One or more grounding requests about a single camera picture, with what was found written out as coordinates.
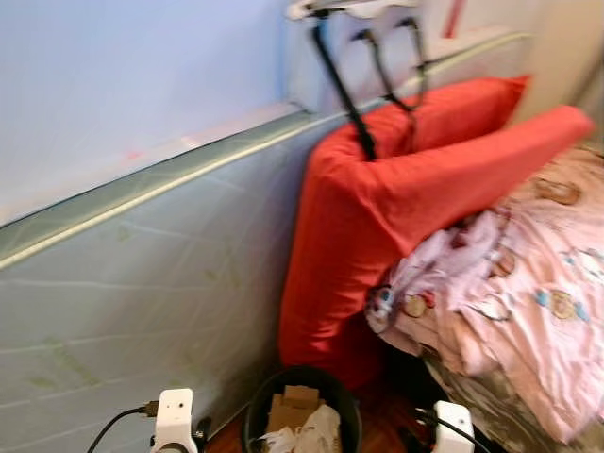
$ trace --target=floor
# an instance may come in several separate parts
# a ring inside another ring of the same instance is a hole
[[[355,396],[360,401],[363,423],[361,452],[407,453],[398,431],[401,427],[417,428],[409,415],[411,405],[407,400],[391,392],[385,382],[362,388]],[[240,433],[241,418],[237,418],[212,440],[208,453],[241,453]]]

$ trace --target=red pillowcase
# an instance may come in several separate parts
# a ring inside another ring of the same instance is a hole
[[[461,92],[469,93],[468,84],[461,85]],[[508,130],[451,144],[503,125],[518,100],[514,93],[514,102],[503,102],[497,88],[494,102],[505,106],[506,114],[476,102],[465,115],[450,104],[453,88],[442,89],[448,93],[440,98],[447,99],[446,105],[437,109],[431,104],[417,115],[424,125],[420,133],[433,134],[419,137],[420,149],[445,147],[366,162],[352,129],[349,133],[345,127],[314,151],[282,300],[279,350],[284,364],[321,367],[348,387],[375,378],[382,371],[383,346],[361,311],[367,290],[378,284],[384,270],[435,230],[492,205],[592,128],[580,111],[564,107]],[[399,134],[407,135],[406,130],[373,115],[368,117],[376,121],[371,125],[378,155],[396,156],[406,140]],[[466,122],[470,116],[473,121]]]

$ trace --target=trash can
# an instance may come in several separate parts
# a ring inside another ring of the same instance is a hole
[[[293,366],[265,381],[252,399],[242,426],[244,453],[261,453],[273,394],[283,393],[286,385],[306,385],[319,391],[328,406],[340,414],[343,453],[361,452],[362,424],[357,402],[345,386],[329,373],[309,366]]]

